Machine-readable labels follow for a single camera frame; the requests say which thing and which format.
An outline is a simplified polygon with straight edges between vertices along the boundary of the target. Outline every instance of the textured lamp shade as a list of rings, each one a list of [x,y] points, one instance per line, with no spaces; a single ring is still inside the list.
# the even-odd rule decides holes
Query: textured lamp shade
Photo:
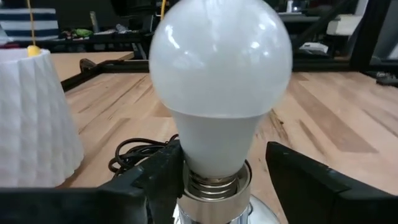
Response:
[[[83,159],[50,52],[0,50],[0,187],[54,187]]]

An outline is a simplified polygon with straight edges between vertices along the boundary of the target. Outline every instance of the metal screw base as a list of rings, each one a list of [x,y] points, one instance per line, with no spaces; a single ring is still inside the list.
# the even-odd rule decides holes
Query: metal screw base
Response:
[[[239,180],[237,175],[225,178],[202,178],[193,172],[190,173],[188,191],[199,198],[207,200],[221,200],[236,194]]]
[[[245,212],[242,213],[241,216],[245,216],[249,214],[248,222],[244,221],[245,218],[238,217],[235,220],[232,220],[230,224],[279,224],[278,218],[272,212],[272,210],[260,201],[255,196],[250,196],[250,205],[247,207]],[[180,209],[178,205],[174,210],[174,224],[192,224],[192,223],[184,223],[182,219],[180,219]],[[225,223],[204,223],[204,224],[225,224]]]

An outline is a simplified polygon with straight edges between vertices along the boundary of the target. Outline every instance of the white led bulb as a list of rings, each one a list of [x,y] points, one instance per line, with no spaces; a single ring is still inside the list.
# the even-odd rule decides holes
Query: white led bulb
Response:
[[[244,164],[256,126],[285,91],[292,46],[261,0],[182,0],[151,43],[149,66],[189,168],[226,177]]]

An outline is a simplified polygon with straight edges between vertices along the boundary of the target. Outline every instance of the wooden table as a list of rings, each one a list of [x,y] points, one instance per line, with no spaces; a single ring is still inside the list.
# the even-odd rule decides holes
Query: wooden table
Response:
[[[127,138],[168,140],[177,132],[145,73],[103,74],[66,93],[85,158],[65,186],[108,181],[115,147]],[[248,159],[252,193],[287,223],[267,171],[278,141],[367,184],[398,194],[398,89],[359,73],[295,73],[264,117]]]

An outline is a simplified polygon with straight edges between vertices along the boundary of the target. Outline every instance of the black metal frame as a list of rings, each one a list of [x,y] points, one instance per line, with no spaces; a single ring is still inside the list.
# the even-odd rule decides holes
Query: black metal frame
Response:
[[[386,19],[391,0],[369,0],[365,15],[362,18],[363,26],[359,28],[358,38],[350,65],[359,71],[383,71],[396,72],[398,63],[396,60],[381,60],[379,64],[371,63],[373,52],[377,45],[380,31]]]
[[[292,41],[292,47],[297,50],[304,42],[313,34],[322,30],[327,24],[334,19],[338,14],[344,11],[351,3],[356,0],[343,0],[333,7],[328,13],[322,16],[316,23],[308,28],[302,35]],[[358,38],[361,43],[366,42],[362,38]],[[366,47],[356,47],[353,52],[353,57],[361,55],[358,49],[362,52]],[[64,91],[71,90],[76,86],[102,74],[102,73],[148,73],[149,64],[147,60],[106,60],[99,64],[88,62],[87,59],[82,59],[80,62],[81,73],[62,81]],[[293,72],[357,72],[357,67],[351,66],[349,59],[332,59],[332,58],[296,58],[293,61]]]

